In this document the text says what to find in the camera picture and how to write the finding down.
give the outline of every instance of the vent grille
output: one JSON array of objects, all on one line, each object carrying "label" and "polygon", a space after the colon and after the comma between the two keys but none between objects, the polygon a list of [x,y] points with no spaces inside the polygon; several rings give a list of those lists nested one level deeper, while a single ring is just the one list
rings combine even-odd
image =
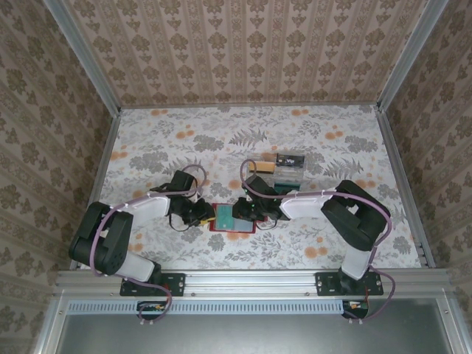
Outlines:
[{"label": "vent grille", "polygon": [[[67,314],[137,314],[136,300],[72,300]],[[169,314],[175,315],[264,315],[264,314],[337,314],[343,313],[341,300],[176,300]]]}]

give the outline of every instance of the wall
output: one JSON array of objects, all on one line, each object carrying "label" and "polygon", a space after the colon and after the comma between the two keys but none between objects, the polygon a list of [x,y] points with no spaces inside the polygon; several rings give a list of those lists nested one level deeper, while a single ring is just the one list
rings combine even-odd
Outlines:
[{"label": "wall", "polygon": [[0,2],[0,353],[41,329],[110,116],[41,1]]},{"label": "wall", "polygon": [[376,101],[427,0],[65,0],[121,106]]},{"label": "wall", "polygon": [[435,260],[470,322],[472,1],[449,1],[387,114]]}]

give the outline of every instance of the gray leaf pattern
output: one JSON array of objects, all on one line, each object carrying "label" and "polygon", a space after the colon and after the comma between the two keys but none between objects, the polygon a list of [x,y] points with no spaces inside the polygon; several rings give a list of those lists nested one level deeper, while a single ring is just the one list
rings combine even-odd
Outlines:
[{"label": "gray leaf pattern", "polygon": [[[420,265],[388,156],[379,148],[382,136],[372,107],[125,109],[121,115],[102,201],[130,200],[168,182],[176,170],[202,164],[208,172],[203,197],[210,203],[234,203],[244,196],[239,179],[244,159],[302,153],[302,190],[328,189],[349,178],[391,211],[395,230],[379,248],[376,266]],[[66,183],[60,171],[51,171],[58,184]],[[201,171],[188,172],[202,182]],[[8,188],[0,199],[17,209],[26,203]],[[37,214],[38,221],[48,220],[40,211]],[[173,223],[181,229],[178,218]],[[175,232],[166,218],[156,218],[132,231],[130,250],[166,269],[315,269],[338,268],[345,243],[325,218],[280,221],[275,229],[255,234],[210,232],[207,226]],[[22,267],[30,274],[41,270],[37,262],[26,261]]]}]

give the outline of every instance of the black mounting plate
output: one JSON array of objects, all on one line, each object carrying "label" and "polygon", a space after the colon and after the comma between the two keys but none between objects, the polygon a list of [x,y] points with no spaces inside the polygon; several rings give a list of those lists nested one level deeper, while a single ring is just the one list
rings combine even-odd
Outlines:
[{"label": "black mounting plate", "polygon": [[[160,286],[169,289],[172,296],[183,296],[185,290],[185,273],[162,273]],[[133,282],[123,280],[119,290],[120,296],[165,296],[156,289],[137,285]]]},{"label": "black mounting plate", "polygon": [[366,288],[369,291],[369,296],[384,295],[381,276],[373,271],[368,271],[358,280],[357,288],[348,294],[341,292],[339,272],[337,271],[316,273],[315,279],[318,296],[365,296]]}]

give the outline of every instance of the floral tablecloth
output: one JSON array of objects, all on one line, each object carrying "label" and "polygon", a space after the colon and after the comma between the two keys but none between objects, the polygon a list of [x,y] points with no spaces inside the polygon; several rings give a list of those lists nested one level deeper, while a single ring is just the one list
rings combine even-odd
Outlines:
[{"label": "floral tablecloth", "polygon": [[[303,190],[356,181],[392,213],[395,229],[375,266],[420,267],[417,252],[372,106],[132,109],[121,123],[101,201],[118,204],[168,182],[176,169],[202,164],[204,197],[235,202],[240,163],[250,155],[306,155]],[[193,172],[202,179],[201,173]],[[140,226],[131,251],[164,269],[338,268],[345,242],[324,218],[280,221],[253,235],[193,227],[173,231],[166,218]]]}]

